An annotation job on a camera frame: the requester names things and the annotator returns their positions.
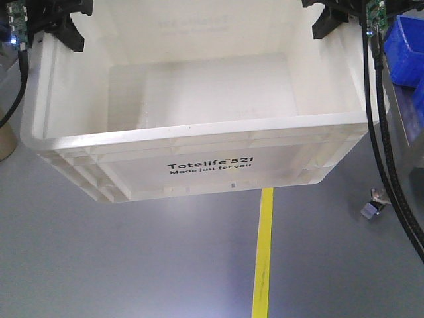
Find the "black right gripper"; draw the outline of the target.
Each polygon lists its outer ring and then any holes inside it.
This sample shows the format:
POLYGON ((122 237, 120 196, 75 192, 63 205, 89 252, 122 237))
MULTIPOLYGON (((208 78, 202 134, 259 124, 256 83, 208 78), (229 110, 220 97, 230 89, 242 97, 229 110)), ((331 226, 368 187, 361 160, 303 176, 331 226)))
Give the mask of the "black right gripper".
MULTIPOLYGON (((301 0, 303 8, 310 7, 319 0, 301 0)), ((387 18, 392 18, 406 11, 416 9, 423 10, 423 1, 384 1, 387 18)), ((312 25, 314 39, 324 39, 342 23, 349 22, 349 17, 360 16, 362 12, 362 1, 329 1, 321 12, 319 18, 312 25)))

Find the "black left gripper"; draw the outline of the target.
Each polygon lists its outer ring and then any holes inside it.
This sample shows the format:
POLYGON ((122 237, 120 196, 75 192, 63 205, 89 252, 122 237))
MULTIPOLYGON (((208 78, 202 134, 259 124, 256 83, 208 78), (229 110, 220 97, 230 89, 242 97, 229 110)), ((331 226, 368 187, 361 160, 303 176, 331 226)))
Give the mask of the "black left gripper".
POLYGON ((70 13, 74 8, 87 16, 93 14, 93 0, 78 1, 26 1, 28 32, 54 30, 54 36, 73 52, 83 52, 85 38, 79 33, 70 13))

